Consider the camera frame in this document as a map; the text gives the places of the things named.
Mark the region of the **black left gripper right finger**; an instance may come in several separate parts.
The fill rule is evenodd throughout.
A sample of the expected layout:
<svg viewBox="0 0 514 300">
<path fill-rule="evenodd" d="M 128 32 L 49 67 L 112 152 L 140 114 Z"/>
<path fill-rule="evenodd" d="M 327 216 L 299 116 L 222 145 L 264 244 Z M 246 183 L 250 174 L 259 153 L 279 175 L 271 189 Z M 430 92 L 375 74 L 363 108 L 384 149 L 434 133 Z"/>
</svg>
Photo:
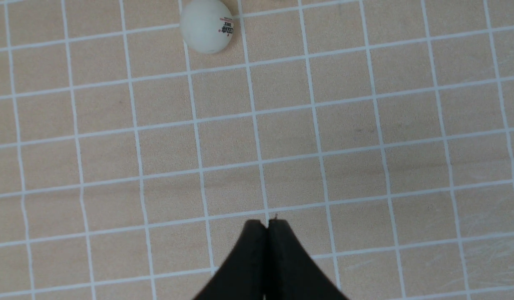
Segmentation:
<svg viewBox="0 0 514 300">
<path fill-rule="evenodd" d="M 267 300 L 346 300 L 305 251 L 287 220 L 270 220 L 265 271 Z"/>
</svg>

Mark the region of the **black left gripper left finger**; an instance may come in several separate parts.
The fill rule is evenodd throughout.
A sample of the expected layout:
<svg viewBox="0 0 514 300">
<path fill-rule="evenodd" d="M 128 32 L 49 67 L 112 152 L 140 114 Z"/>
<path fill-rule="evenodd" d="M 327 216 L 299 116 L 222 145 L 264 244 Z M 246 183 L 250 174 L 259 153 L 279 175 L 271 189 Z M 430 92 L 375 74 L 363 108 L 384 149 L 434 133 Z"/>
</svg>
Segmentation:
<svg viewBox="0 0 514 300">
<path fill-rule="evenodd" d="M 225 261 L 195 300 L 262 300 L 268 232 L 260 220 L 248 220 Z"/>
</svg>

